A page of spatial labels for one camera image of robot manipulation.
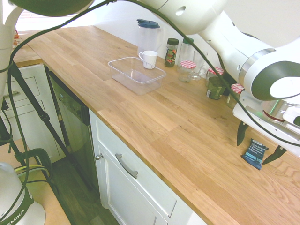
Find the white wall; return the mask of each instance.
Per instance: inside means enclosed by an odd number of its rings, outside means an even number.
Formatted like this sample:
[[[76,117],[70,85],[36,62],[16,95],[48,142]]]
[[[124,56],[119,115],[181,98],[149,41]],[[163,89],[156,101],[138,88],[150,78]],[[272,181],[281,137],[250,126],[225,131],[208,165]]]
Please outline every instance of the white wall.
[[[252,34],[269,45],[285,45],[300,36],[299,0],[228,0],[225,12],[236,26],[245,33]],[[96,17],[95,26],[137,45],[137,19],[152,20],[164,29],[162,46],[158,53],[165,57],[168,38],[182,37],[169,25],[148,10],[129,2],[117,1],[92,12]],[[209,53],[209,60],[218,66],[214,50],[199,35],[189,36],[200,49]]]

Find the plastic pitcher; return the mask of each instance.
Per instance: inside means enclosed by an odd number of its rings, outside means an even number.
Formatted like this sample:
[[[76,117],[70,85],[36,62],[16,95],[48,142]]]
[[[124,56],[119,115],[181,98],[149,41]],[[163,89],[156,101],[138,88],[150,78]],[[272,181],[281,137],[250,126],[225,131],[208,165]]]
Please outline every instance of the plastic pitcher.
[[[162,29],[154,21],[138,19],[137,54],[146,50],[158,51],[162,43]]]

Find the white mug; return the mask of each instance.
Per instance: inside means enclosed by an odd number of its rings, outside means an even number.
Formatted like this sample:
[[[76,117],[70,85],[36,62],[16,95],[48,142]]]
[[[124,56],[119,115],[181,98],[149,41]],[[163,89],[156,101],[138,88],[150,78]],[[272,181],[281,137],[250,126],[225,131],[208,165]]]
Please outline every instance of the white mug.
[[[155,51],[144,51],[139,53],[139,57],[141,60],[143,60],[144,67],[146,69],[153,69],[155,67],[158,53]]]

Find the drawer handle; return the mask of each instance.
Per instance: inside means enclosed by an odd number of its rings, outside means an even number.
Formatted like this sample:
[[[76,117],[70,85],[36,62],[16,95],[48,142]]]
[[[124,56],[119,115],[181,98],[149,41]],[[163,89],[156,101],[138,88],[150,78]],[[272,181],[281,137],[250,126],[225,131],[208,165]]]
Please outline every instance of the drawer handle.
[[[133,171],[131,170],[121,159],[122,158],[122,154],[116,154],[117,160],[119,161],[119,163],[121,164],[121,166],[133,177],[133,178],[137,178],[137,174],[138,171]]]
[[[13,93],[12,93],[12,96],[19,95],[19,94],[20,94],[20,92],[14,90]]]

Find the jar with red gingham lid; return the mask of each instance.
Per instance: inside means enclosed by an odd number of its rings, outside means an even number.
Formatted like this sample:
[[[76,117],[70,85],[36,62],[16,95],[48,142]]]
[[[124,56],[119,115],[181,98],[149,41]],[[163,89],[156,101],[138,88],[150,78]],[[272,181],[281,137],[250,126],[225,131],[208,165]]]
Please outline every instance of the jar with red gingham lid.
[[[220,67],[215,67],[216,71],[220,74],[220,75],[223,75],[224,73],[224,70]],[[211,67],[209,67],[207,73],[206,73],[206,87],[208,87],[208,83],[209,83],[209,78],[212,77],[212,76],[217,76],[215,71],[212,70]]]
[[[192,61],[184,60],[180,62],[179,77],[182,82],[189,83],[192,80],[192,72],[196,64]]]
[[[239,83],[234,83],[233,85],[231,85],[231,90],[233,91],[233,94],[239,99],[240,93],[244,90],[244,87]],[[237,101],[234,99],[234,97],[230,93],[228,95],[226,105],[229,108],[233,109],[236,104],[237,104]]]

